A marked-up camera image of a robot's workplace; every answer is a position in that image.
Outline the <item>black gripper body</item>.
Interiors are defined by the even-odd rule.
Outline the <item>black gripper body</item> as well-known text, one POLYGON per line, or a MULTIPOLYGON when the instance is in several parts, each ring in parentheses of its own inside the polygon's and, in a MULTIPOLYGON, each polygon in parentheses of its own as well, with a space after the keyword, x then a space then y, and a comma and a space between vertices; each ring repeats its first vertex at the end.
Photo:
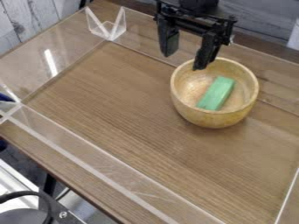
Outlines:
POLYGON ((179 30, 203 36, 207 32, 215 32, 223 45, 229 45, 233 39, 234 25, 238 22, 235 15, 221 9, 221 0, 155 0, 157 15, 170 18, 179 30))

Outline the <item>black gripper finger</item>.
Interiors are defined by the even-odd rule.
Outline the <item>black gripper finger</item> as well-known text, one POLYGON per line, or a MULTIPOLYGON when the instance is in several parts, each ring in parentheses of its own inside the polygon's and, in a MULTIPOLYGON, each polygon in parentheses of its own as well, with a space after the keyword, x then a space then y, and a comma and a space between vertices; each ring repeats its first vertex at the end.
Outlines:
POLYGON ((215 32, 207 32, 202 37, 201 49, 197 52, 193 69, 203 70, 215 60, 221 49, 221 38, 215 32))
POLYGON ((161 51, 165 57, 170 57, 179 48, 179 28, 175 22, 162 14, 157 15, 157 24, 161 51))

